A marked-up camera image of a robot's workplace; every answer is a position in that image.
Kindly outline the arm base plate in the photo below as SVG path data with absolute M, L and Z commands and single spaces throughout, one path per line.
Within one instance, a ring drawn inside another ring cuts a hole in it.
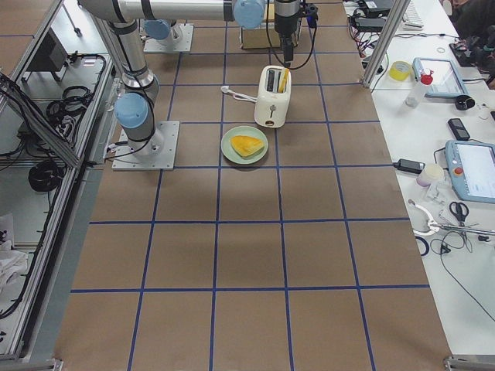
M 166 39 L 145 38 L 144 52 L 157 53 L 188 53 L 193 41 L 194 24 L 176 23 Z
M 178 137 L 178 121 L 158 121 L 154 135 L 140 151 L 142 145 L 132 141 L 118 146 L 111 167 L 114 171 L 173 170 Z

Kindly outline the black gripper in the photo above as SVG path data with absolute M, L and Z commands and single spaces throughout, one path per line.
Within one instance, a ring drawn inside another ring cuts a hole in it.
M 297 29 L 300 2 L 298 0 L 274 0 L 275 31 L 281 36 L 283 66 L 291 66 L 293 61 L 293 41 L 291 35 Z

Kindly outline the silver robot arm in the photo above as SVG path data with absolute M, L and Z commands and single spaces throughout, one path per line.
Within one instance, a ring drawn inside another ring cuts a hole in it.
M 125 93 L 118 98 L 114 113 L 128 138 L 129 153 L 123 160 L 144 164 L 174 154 L 154 117 L 159 83 L 145 58 L 138 20 L 158 22 L 223 20 L 245 29 L 258 27 L 267 1 L 83 1 L 81 5 L 101 22 L 101 37 L 111 57 L 121 64 Z
M 144 30 L 147 36 L 161 43 L 178 43 L 183 38 L 183 31 L 176 20 L 145 20 Z

